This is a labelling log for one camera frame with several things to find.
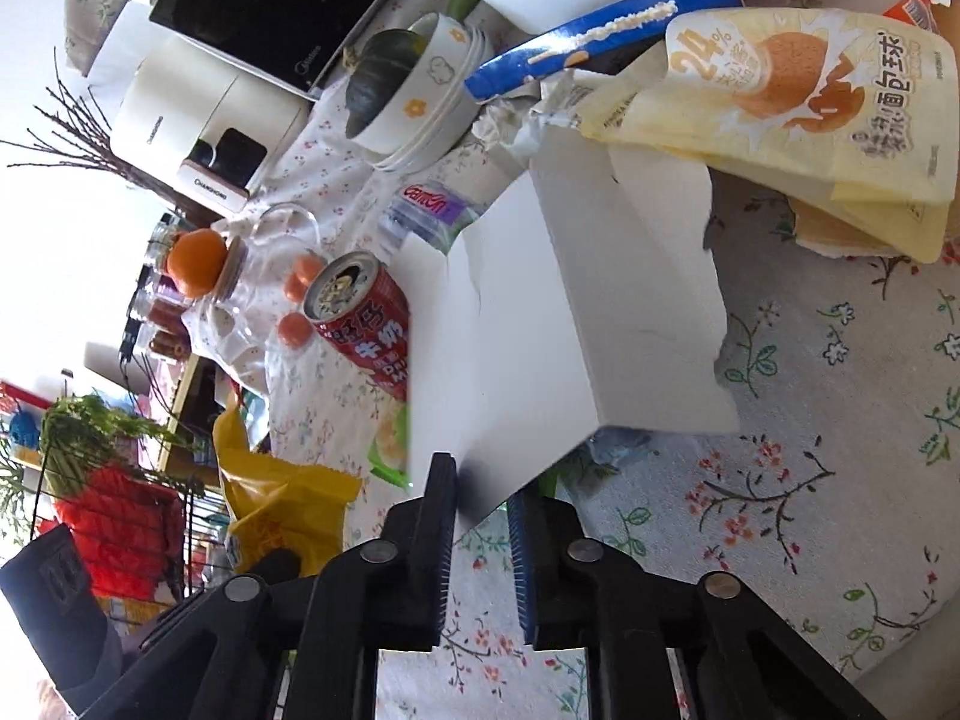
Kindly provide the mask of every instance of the red can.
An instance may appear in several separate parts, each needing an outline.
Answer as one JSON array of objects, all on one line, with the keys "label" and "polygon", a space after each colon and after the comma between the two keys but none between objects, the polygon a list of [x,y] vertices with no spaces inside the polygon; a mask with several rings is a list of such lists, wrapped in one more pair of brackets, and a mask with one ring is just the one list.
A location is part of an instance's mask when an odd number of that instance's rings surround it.
[{"label": "red can", "polygon": [[410,309],[381,261],[368,251],[334,260],[306,290],[304,314],[374,384],[407,399]]}]

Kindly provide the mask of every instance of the white bowl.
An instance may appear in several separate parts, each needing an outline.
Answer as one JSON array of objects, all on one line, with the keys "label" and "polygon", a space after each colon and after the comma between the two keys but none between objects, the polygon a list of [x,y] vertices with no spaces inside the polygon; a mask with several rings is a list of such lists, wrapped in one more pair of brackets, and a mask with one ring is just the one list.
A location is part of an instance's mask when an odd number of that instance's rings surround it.
[{"label": "white bowl", "polygon": [[493,47],[487,36],[472,30],[473,40],[467,61],[455,79],[455,88],[439,105],[428,122],[406,146],[392,154],[364,149],[363,158],[383,172],[417,172],[433,165],[450,151],[476,119],[481,103],[477,103],[464,86],[464,80],[484,62],[493,58]]},{"label": "white bowl", "polygon": [[409,143],[432,118],[470,51],[470,30],[440,13],[417,19],[411,32],[429,37],[414,69],[364,129],[352,140],[370,151],[389,154]]}]

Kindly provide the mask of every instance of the cardboard flap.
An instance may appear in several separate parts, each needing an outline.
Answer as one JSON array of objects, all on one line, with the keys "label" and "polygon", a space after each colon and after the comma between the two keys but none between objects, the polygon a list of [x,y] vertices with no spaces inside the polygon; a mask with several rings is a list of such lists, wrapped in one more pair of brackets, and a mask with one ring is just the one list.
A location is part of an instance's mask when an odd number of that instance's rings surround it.
[{"label": "cardboard flap", "polygon": [[448,258],[410,236],[391,266],[411,313],[412,493],[450,452],[458,533],[599,427],[737,429],[713,374],[726,311],[707,170],[645,148],[614,162],[551,128]]}]

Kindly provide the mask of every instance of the table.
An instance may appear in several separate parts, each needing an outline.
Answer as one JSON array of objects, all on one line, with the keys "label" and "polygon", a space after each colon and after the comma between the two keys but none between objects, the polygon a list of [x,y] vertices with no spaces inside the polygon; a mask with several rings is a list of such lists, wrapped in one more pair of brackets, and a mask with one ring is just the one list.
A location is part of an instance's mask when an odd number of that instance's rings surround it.
[{"label": "table", "polygon": [[[395,0],[373,28],[409,25],[444,1]],[[893,1],[747,0],[872,11]],[[498,46],[509,39],[490,10],[472,20]],[[343,95],[342,83],[328,89],[250,209],[304,204],[330,257],[376,242],[400,181],[373,173],[344,141]],[[470,138],[416,177],[479,203],[508,183]],[[736,572],[853,678],[960,584],[960,241],[933,266],[829,260],[791,242],[783,196],[717,175],[714,202],[709,242],[730,315],[717,373],[742,435],[656,436],[615,464],[579,455],[565,479],[589,533],[656,573]],[[323,343],[272,371],[268,386],[275,454],[358,475],[347,545],[376,536],[400,498],[366,461],[387,396]],[[586,718],[582,656],[520,643],[495,512],[454,549],[440,648],[384,656],[379,716]]]}]

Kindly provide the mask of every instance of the red fabric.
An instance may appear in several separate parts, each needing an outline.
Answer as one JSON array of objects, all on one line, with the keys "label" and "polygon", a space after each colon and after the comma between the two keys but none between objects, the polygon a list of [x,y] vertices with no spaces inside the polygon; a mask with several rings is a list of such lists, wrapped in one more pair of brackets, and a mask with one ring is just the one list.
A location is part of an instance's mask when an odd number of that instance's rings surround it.
[{"label": "red fabric", "polygon": [[88,474],[79,496],[55,501],[54,509],[73,533],[95,595],[154,600],[184,544],[184,507],[174,490],[105,466]]}]

